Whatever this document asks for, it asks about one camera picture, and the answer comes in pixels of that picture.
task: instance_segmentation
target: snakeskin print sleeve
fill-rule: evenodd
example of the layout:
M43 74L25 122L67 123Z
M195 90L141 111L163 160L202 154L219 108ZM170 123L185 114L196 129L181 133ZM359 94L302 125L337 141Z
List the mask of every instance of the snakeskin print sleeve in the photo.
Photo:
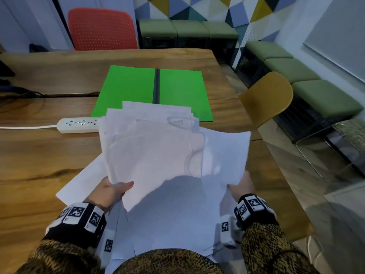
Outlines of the snakeskin print sleeve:
M69 243L42 240L17 274L97 274L100 260L89 251Z
M248 274L319 274L307 257L289 243L280 226L254 222L241 242Z

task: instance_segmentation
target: power socket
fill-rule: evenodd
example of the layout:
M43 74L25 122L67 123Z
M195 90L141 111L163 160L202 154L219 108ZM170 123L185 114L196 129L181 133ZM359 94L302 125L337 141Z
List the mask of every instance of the power socket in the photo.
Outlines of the power socket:
M57 123L60 133L98 133L98 117L62 118Z

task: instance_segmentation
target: person's left hand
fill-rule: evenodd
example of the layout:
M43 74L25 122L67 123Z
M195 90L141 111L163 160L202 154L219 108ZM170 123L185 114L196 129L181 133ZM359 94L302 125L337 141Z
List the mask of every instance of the person's left hand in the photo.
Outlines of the person's left hand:
M108 177L104 177L84 202L96 205L107 213L112 203L133 185L134 182L111 184Z

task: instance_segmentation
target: green folder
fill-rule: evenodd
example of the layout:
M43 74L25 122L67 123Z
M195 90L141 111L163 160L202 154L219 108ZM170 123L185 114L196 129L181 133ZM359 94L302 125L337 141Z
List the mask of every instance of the green folder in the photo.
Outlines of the green folder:
M153 68L115 65L110 67L91 116L104 116L108 108L122 108L122 101L152 103L156 90L156 103L191 107L200 121L213 121L200 71L160 69L159 79L155 79Z

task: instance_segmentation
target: red chair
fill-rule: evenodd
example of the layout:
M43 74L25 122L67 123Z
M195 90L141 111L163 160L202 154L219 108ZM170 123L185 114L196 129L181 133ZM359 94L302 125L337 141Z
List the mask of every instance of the red chair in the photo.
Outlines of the red chair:
M126 12L111 9L75 8L68 13L75 49L138 49L133 21Z

